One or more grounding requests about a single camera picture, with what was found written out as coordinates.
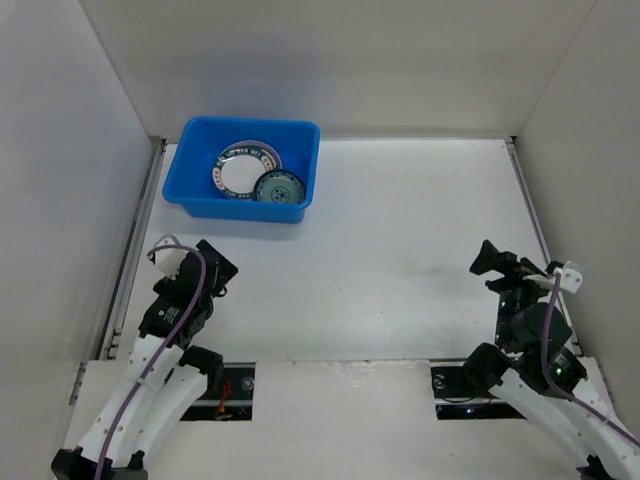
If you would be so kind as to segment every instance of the plate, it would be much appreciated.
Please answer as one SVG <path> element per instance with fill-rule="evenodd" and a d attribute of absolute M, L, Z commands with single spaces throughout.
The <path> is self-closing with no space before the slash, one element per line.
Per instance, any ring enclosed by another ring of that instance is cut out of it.
<path fill-rule="evenodd" d="M 296 205 L 304 201 L 304 183 L 295 173 L 288 170 L 265 172 L 256 181 L 253 198 L 258 202 Z"/>
<path fill-rule="evenodd" d="M 238 142 L 225 148 L 218 156 L 212 171 L 213 183 L 226 197 L 251 199 L 260 176 L 280 164 L 280 157 L 268 145 Z"/>

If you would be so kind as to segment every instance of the white table surface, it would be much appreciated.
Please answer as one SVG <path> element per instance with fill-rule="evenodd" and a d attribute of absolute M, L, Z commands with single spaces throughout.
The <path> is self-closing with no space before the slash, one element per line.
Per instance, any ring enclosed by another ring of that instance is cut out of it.
<path fill-rule="evenodd" d="M 67 436 L 95 421 L 126 361 L 91 362 Z M 595 361 L 585 360 L 601 392 Z M 257 364 L 253 419 L 180 422 L 152 480 L 575 480 L 524 420 L 437 420 L 425 361 Z"/>
<path fill-rule="evenodd" d="M 503 141 L 323 141 L 299 225 L 190 217 L 162 197 L 174 153 L 143 252 L 172 233 L 238 266 L 194 341 L 229 362 L 466 357 L 495 329 L 498 298 L 468 272 L 482 241 L 543 263 Z M 119 359 L 160 276 L 143 255 Z"/>

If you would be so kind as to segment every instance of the blue plastic bin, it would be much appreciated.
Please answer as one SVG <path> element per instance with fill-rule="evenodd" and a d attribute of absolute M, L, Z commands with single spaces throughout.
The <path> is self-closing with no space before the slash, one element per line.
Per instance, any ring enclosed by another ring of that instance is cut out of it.
<path fill-rule="evenodd" d="M 307 194 L 298 205 L 234 200 L 218 191 L 211 171 L 218 155 L 232 143 L 258 140 L 280 155 L 282 168 L 304 182 Z M 311 122 L 248 118 L 196 117 L 182 132 L 162 194 L 193 217 L 299 223 L 313 200 L 320 129 Z"/>

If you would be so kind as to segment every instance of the cable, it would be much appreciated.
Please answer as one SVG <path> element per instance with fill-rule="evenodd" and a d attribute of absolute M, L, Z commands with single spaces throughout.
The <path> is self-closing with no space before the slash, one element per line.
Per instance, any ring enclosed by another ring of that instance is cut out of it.
<path fill-rule="evenodd" d="M 213 414 L 213 419 L 217 419 L 218 415 L 220 415 L 220 412 L 222 412 L 224 410 L 224 402 L 227 401 L 227 399 L 229 398 L 229 395 L 231 395 L 231 382 L 227 381 L 227 383 L 224 384 L 224 386 L 222 387 L 222 398 L 220 399 L 220 402 L 218 403 L 218 408 L 216 408 L 216 413 Z"/>
<path fill-rule="evenodd" d="M 109 445 L 111 444 L 111 440 L 113 439 L 113 435 L 116 431 L 118 423 L 120 423 L 120 420 L 122 420 L 122 416 L 124 415 L 124 412 L 127 410 L 127 407 L 129 406 L 129 404 L 131 403 L 131 401 L 133 400 L 133 398 L 135 397 L 136 393 L 138 392 L 138 390 L 142 385 L 140 380 L 144 380 L 147 377 L 147 375 L 153 368 L 153 365 L 156 363 L 158 358 L 160 358 L 160 355 L 162 355 L 162 352 L 164 351 L 164 349 L 167 348 L 169 343 L 171 343 L 173 338 L 178 334 L 178 332 L 180 331 L 184 323 L 189 318 L 189 315 L 191 315 L 191 312 L 196 306 L 196 302 L 198 301 L 198 299 L 200 298 L 200 295 L 202 294 L 202 289 L 204 288 L 204 282 L 207 274 L 207 262 L 205 261 L 204 257 L 198 250 L 192 247 L 186 247 L 184 245 L 161 245 L 159 247 L 155 247 L 149 250 L 149 253 L 147 255 L 151 255 L 160 250 L 170 250 L 170 249 L 185 250 L 186 252 L 193 253 L 198 258 L 198 260 L 200 261 L 200 278 L 198 280 L 198 286 L 196 287 L 196 290 L 193 293 L 193 298 L 189 302 L 189 305 L 187 305 L 187 308 L 185 309 L 182 316 L 180 317 L 180 320 L 178 320 L 178 322 L 175 324 L 171 332 L 169 332 L 169 335 L 167 335 L 167 338 L 164 339 L 162 344 L 158 347 L 158 350 L 156 350 L 156 352 L 153 354 L 153 356 L 151 357 L 151 360 L 149 360 L 149 363 L 147 363 L 147 366 L 142 370 L 142 373 L 140 374 L 140 378 L 135 383 L 135 385 L 131 388 L 131 391 L 125 397 L 124 401 L 122 402 L 122 405 L 116 412 L 116 415 L 113 417 L 113 423 L 111 424 L 111 427 L 109 427 L 109 430 L 107 431 L 107 435 L 104 439 L 104 443 L 102 444 L 102 449 L 100 450 L 100 456 L 98 457 L 98 464 L 96 466 L 96 473 L 93 477 L 93 480 L 102 479 L 102 470 L 104 469 L 104 462 L 107 458 Z"/>
<path fill-rule="evenodd" d="M 609 420 L 605 415 L 600 413 L 591 405 L 588 405 L 587 403 L 583 402 L 575 395 L 572 395 L 562 390 L 551 377 L 551 372 L 549 370 L 549 341 L 550 341 L 550 332 L 551 332 L 551 318 L 553 316 L 554 306 L 556 304 L 556 301 L 558 300 L 558 294 L 560 293 L 560 281 L 562 279 L 562 274 L 556 273 L 555 277 L 556 277 L 556 280 L 555 280 L 555 283 L 553 284 L 553 290 L 551 291 L 551 299 L 549 300 L 549 306 L 547 307 L 547 312 L 544 317 L 544 329 L 542 333 L 542 353 L 540 355 L 540 361 L 542 362 L 542 374 L 544 375 L 544 379 L 549 384 L 549 387 L 551 387 L 551 390 L 553 390 L 554 393 L 556 393 L 558 396 L 566 400 L 569 400 L 570 402 L 573 402 L 576 405 L 584 408 L 591 415 L 596 417 L 601 422 L 604 422 L 605 424 L 607 424 L 609 427 L 611 427 L 614 431 L 616 431 L 622 437 L 627 439 L 636 447 L 640 448 L 640 441 L 638 441 L 632 434 L 627 432 L 621 426 Z"/>

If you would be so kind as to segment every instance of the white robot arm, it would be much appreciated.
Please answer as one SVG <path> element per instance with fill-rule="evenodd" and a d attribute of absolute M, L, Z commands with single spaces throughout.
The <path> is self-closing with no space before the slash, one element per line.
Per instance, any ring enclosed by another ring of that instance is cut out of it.
<path fill-rule="evenodd" d="M 470 271 L 482 275 L 491 270 L 504 275 L 486 282 L 500 294 L 495 345 L 481 344 L 466 360 L 469 383 L 537 425 L 582 478 L 640 480 L 640 443 L 565 347 L 572 331 L 555 302 L 560 289 L 578 290 L 583 269 L 552 262 L 544 272 L 526 258 L 499 252 L 486 240 Z M 549 289 L 549 303 L 538 303 Z"/>
<path fill-rule="evenodd" d="M 145 466 L 191 404 L 222 377 L 222 356 L 190 346 L 238 269 L 204 240 L 197 249 L 163 237 L 151 260 L 165 277 L 140 324 L 113 395 L 74 450 L 61 449 L 58 480 L 146 480 Z"/>

